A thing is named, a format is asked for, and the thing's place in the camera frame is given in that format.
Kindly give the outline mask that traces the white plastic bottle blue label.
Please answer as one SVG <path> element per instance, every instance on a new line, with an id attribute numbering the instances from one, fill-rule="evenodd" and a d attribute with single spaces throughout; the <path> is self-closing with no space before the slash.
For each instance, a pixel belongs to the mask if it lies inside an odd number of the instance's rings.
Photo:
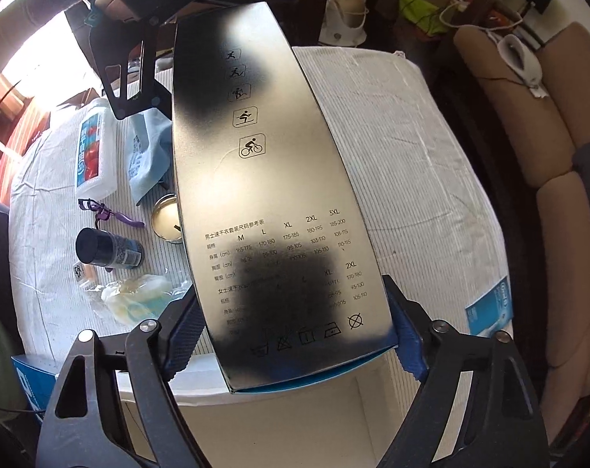
<path id="1" fill-rule="evenodd" d="M 117 191 L 117 120 L 106 98 L 96 98 L 78 125 L 75 194 L 102 201 Z"/>

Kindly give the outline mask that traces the light blue lens cloth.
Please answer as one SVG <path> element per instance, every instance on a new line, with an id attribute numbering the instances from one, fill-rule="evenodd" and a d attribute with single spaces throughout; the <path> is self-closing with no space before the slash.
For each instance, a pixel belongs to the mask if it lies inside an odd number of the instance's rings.
<path id="1" fill-rule="evenodd" d="M 126 172 L 130 195 L 139 205 L 166 176 L 172 162 L 172 122 L 157 108 L 127 119 Z"/>

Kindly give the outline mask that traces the clear bag of cotton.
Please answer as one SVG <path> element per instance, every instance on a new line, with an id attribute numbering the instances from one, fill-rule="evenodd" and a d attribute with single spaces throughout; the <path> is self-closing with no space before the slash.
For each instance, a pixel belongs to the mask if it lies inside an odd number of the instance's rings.
<path id="1" fill-rule="evenodd" d="M 142 275 L 97 285 L 86 294 L 93 312 L 126 326 L 135 326 L 146 319 L 157 319 L 169 303 L 180 300 L 193 282 L 173 284 L 161 275 Z"/>

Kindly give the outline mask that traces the purple eyelash curler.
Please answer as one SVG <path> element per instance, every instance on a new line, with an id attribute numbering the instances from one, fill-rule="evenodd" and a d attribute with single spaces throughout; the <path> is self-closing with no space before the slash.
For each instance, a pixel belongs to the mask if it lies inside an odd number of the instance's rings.
<path id="1" fill-rule="evenodd" d="M 105 203 L 89 198 L 79 198 L 78 207 L 84 211 L 91 211 L 94 214 L 94 225 L 99 229 L 99 223 L 109 221 L 111 218 L 133 228 L 144 228 L 145 223 L 134 220 L 120 211 L 109 208 Z"/>

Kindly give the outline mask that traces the small clear plastic case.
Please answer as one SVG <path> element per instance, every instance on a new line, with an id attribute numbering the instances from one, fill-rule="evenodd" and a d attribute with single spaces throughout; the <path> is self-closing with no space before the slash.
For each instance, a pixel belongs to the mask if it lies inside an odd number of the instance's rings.
<path id="1" fill-rule="evenodd" d="M 97 272 L 95 271 L 95 267 L 91 264 L 76 262 L 73 265 L 73 276 L 79 286 L 87 287 L 87 289 L 99 284 L 99 280 L 97 280 Z"/>

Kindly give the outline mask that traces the small tin candle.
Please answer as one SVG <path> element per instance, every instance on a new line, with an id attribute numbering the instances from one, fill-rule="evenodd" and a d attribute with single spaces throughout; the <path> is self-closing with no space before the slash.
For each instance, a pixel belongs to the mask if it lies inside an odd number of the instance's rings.
<path id="1" fill-rule="evenodd" d="M 183 242 L 178 201 L 174 193 L 163 195 L 162 198 L 155 202 L 150 223 L 157 238 L 171 244 L 181 244 Z"/>

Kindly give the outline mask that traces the dark blue cylindrical can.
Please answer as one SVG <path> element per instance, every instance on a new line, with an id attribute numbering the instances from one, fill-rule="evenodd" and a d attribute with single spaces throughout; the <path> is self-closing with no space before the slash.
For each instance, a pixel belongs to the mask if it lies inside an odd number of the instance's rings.
<path id="1" fill-rule="evenodd" d="M 81 263 L 111 269 L 132 269 L 144 261 L 144 247 L 139 241 L 90 227 L 77 234 L 75 252 Z"/>

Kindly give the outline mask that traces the silver blue sportswear box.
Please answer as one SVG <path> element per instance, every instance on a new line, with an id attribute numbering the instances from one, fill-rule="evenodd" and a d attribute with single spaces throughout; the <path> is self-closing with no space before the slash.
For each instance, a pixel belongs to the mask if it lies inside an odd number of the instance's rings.
<path id="1" fill-rule="evenodd" d="M 184 246 L 230 390 L 302 386 L 394 347 L 359 203 L 268 4 L 181 20 L 172 88 Z"/>

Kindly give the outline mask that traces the blue oral-b box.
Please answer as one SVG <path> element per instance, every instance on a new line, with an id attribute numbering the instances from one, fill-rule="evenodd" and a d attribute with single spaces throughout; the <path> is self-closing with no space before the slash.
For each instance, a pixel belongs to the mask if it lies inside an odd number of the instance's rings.
<path id="1" fill-rule="evenodd" d="M 465 314 L 472 335 L 491 337 L 503 330 L 514 317 L 509 278 L 502 278 L 482 297 L 470 303 Z"/>

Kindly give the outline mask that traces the white cardboard storage box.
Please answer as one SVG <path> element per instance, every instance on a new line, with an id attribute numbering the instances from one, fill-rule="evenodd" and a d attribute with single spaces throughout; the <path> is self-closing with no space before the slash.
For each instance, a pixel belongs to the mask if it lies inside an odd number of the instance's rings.
<path id="1" fill-rule="evenodd" d="M 215 356 L 196 355 L 170 386 L 214 467 L 374 467 L 419 385 L 387 353 L 323 383 L 273 394 L 231 394 Z"/>

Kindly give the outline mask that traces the white striped tablecloth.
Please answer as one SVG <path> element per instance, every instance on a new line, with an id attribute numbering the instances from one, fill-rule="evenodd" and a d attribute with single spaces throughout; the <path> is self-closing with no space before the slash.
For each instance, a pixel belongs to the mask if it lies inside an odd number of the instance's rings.
<path id="1" fill-rule="evenodd" d="M 467 307 L 509 270 L 491 202 L 419 68 L 378 51 L 298 48 L 295 56 L 346 164 L 381 271 L 427 313 L 464 332 Z M 84 111 L 55 111 L 13 179 L 9 260 L 25 350 L 67 356 L 84 328 L 121 331 L 72 273 L 77 233 L 92 223 L 75 198 Z"/>

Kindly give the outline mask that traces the white iron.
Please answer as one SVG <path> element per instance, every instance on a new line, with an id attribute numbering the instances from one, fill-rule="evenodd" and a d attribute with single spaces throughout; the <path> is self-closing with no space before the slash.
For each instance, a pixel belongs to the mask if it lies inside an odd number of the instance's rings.
<path id="1" fill-rule="evenodd" d="M 324 46 L 356 48 L 367 38 L 365 0 L 327 0 L 318 42 Z"/>

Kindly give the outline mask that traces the yellow green bag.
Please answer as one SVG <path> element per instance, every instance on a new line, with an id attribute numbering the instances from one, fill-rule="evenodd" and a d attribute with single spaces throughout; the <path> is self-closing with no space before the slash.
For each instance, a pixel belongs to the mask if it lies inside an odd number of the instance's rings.
<path id="1" fill-rule="evenodd" d="M 440 19 L 448 3 L 449 0 L 442 0 L 441 3 L 431 3 L 428 0 L 399 0 L 399 14 L 426 36 L 443 35 L 450 31 L 450 27 Z"/>

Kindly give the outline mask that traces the brown sofa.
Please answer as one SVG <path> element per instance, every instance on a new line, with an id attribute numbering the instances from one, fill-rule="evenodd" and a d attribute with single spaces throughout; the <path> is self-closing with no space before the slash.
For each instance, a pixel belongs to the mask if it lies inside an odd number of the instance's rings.
<path id="1" fill-rule="evenodd" d="M 514 337 L 554 440 L 590 395 L 590 198 L 574 164 L 590 146 L 590 32 L 573 22 L 531 53 L 541 98 L 478 28 L 446 52 L 436 101 L 498 216 Z"/>

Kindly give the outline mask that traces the white device on sofa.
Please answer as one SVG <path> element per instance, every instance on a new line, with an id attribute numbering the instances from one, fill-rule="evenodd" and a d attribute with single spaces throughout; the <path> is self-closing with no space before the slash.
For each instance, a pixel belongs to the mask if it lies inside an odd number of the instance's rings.
<path id="1" fill-rule="evenodd" d="M 543 86 L 543 71 L 535 53 L 514 34 L 505 36 L 488 32 L 497 51 L 507 66 L 521 79 L 536 98 L 546 98 L 548 91 Z"/>

